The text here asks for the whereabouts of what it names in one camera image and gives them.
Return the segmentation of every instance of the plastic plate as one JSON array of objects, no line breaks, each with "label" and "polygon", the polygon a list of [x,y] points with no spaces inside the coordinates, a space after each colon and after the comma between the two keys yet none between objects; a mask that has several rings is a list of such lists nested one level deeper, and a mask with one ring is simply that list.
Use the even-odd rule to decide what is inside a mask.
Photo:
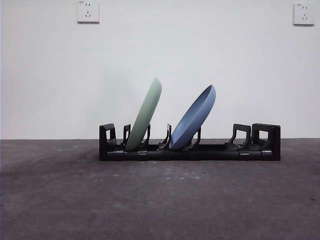
[{"label": "plastic plate", "polygon": [[173,151],[182,149],[200,129],[216,100],[216,90],[208,86],[186,111],[171,135],[169,148]]},{"label": "plastic plate", "polygon": [[157,107],[162,87],[160,81],[155,78],[146,94],[138,116],[134,122],[133,128],[125,146],[125,151],[133,151],[140,146],[142,139],[149,126],[151,118]]}]

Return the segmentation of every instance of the black dish rack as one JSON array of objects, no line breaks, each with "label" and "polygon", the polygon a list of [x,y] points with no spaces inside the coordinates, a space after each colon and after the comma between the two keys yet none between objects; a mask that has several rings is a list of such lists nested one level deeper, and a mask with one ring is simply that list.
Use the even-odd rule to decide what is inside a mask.
[{"label": "black dish rack", "polygon": [[[100,161],[280,161],[281,136],[279,125],[255,123],[252,125],[233,125],[233,135],[224,144],[201,144],[201,128],[197,132],[197,139],[192,140],[179,151],[171,151],[172,127],[167,125],[166,137],[158,144],[150,143],[150,125],[146,132],[147,137],[135,151],[125,151],[131,125],[123,127],[123,141],[117,144],[116,129],[113,123],[99,126],[99,160]],[[237,131],[246,132],[243,144],[235,144]],[[260,131],[268,133],[268,138],[261,139]]]}]

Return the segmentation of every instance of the wall socket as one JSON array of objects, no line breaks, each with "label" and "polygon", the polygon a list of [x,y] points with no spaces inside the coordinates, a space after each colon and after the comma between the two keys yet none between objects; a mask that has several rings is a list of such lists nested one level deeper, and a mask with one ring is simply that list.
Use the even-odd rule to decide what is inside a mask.
[{"label": "wall socket", "polygon": [[99,23],[100,6],[98,0],[78,0],[76,3],[76,20],[79,24]]},{"label": "wall socket", "polygon": [[293,24],[309,25],[315,24],[315,8],[311,2],[293,4]]}]

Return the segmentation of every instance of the white wall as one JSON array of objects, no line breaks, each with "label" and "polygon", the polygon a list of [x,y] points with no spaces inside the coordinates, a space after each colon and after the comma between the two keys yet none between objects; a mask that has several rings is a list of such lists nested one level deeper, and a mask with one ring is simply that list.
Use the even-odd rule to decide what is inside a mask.
[{"label": "white wall", "polygon": [[320,137],[320,2],[314,27],[292,25],[291,0],[100,0],[100,24],[76,23],[76,0],[1,1],[3,139],[97,139],[133,124],[154,77],[163,138],[208,85],[204,138],[233,123]]}]

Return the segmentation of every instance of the green plate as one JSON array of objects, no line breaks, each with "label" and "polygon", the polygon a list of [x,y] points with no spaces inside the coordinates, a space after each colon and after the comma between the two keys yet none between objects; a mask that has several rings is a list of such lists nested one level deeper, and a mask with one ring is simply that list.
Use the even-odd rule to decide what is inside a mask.
[{"label": "green plate", "polygon": [[151,118],[156,110],[161,90],[161,83],[157,78],[155,78],[145,96],[138,116],[136,117],[129,139],[125,146],[125,151],[133,151],[140,146]]}]

